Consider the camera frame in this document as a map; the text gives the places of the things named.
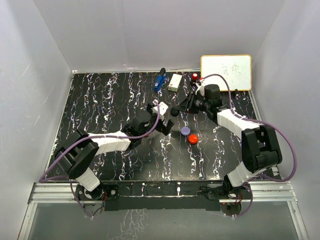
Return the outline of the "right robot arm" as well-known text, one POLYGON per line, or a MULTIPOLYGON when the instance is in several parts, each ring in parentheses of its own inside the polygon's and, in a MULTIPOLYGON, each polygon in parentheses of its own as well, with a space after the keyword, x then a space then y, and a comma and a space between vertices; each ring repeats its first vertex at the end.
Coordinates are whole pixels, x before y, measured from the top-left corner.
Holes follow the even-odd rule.
POLYGON ((187 98, 179 105, 172 107, 170 114, 175 117, 180 112, 197 114, 205 112, 207 117, 218 126, 224 127, 241 141, 240 164, 223 178, 221 186, 202 187, 203 193, 235 198, 244 189, 244 184, 270 169, 283 160, 276 131, 266 124, 256 124, 223 104, 218 85, 209 84, 203 93, 191 91, 187 98))

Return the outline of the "black earbud charging case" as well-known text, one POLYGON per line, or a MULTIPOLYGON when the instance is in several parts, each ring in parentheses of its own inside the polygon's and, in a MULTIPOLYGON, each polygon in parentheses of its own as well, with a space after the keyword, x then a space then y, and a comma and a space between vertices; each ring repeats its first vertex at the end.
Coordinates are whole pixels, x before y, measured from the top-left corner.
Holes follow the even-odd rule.
POLYGON ((179 113, 180 113, 180 111, 177 110, 175 107, 171 108, 171 110, 170 110, 170 115, 172 117, 176 117, 179 113))

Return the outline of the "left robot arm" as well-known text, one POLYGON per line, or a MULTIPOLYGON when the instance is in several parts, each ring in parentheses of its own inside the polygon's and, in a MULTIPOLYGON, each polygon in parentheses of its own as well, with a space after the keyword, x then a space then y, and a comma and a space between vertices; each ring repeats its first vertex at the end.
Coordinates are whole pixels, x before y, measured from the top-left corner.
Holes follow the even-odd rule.
POLYGON ((53 153, 53 160, 64 154, 57 163, 69 179, 77 181, 83 192, 91 199, 97 200, 103 195, 103 183, 90 169, 95 156, 109 152, 126 152, 141 144, 154 130, 165 136, 169 134, 174 123, 165 122, 168 105, 154 100, 145 111, 135 115, 121 130, 106 134, 87 133, 76 130, 61 143, 53 153))

